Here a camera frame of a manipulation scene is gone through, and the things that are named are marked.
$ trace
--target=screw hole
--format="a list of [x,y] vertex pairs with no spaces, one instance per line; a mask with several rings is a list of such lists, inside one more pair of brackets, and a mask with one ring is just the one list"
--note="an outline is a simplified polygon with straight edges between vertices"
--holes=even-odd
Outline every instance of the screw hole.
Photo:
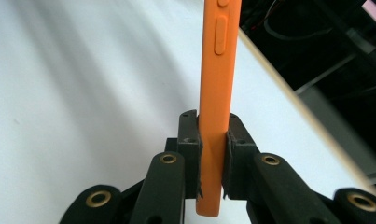
[[193,138],[184,138],[184,142],[186,142],[186,143],[195,143],[196,140],[193,139]]
[[162,218],[159,216],[153,216],[147,219],[146,224],[161,224]]
[[273,156],[263,156],[262,157],[262,161],[264,161],[265,163],[267,163],[269,165],[278,165],[278,164],[280,164],[280,160],[278,160],[277,158],[275,158]]
[[166,154],[160,157],[162,163],[170,164],[176,162],[176,156],[171,154]]
[[111,193],[107,190],[100,190],[93,192],[86,199],[86,205],[88,207],[96,208],[107,204],[111,200]]
[[366,197],[365,195],[358,194],[358,193],[349,193],[347,195],[348,201],[355,205],[355,207],[365,210],[367,212],[376,212],[376,203]]

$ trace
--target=white table surface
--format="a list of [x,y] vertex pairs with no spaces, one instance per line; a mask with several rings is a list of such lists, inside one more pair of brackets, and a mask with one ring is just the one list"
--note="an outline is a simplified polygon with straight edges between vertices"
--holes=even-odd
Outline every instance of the white table surface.
[[[84,189],[145,177],[179,114],[199,106],[202,8],[0,0],[0,223],[58,223]],[[367,189],[271,69],[241,40],[237,51],[231,112],[259,149],[328,197]],[[186,223],[249,223],[244,202],[222,202],[217,218],[192,200],[186,211]]]

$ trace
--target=orange plastic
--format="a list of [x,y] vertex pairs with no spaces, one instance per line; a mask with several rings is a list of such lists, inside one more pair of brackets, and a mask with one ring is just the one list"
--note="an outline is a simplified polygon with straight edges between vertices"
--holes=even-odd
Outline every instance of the orange plastic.
[[199,197],[196,212],[207,217],[219,214],[240,9],[241,0],[204,3],[199,115],[203,198]]

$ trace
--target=volume button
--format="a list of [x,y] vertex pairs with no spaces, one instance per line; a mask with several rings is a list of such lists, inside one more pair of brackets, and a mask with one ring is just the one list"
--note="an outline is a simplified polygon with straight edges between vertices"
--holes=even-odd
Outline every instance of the volume button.
[[220,6],[220,7],[225,7],[229,4],[229,0],[217,0],[217,4]]
[[215,54],[221,55],[226,50],[226,31],[228,26],[228,19],[224,16],[219,16],[216,19],[216,33],[215,33]]

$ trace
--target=cable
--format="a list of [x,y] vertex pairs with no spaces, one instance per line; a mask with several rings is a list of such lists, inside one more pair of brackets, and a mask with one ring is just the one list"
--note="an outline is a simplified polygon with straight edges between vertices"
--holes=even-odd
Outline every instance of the cable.
[[314,32],[310,35],[301,35],[301,36],[287,36],[287,35],[281,35],[281,34],[277,33],[269,25],[269,16],[272,14],[272,8],[277,1],[279,1],[279,0],[274,0],[272,2],[272,4],[270,5],[270,8],[267,11],[266,16],[265,16],[264,29],[266,30],[266,32],[269,35],[272,35],[273,37],[275,37],[277,39],[281,39],[281,40],[285,40],[285,41],[295,41],[295,40],[309,39],[309,38],[316,36],[316,35],[325,35],[325,34],[328,34],[332,30],[332,28],[329,28],[329,29],[326,29],[326,30]]

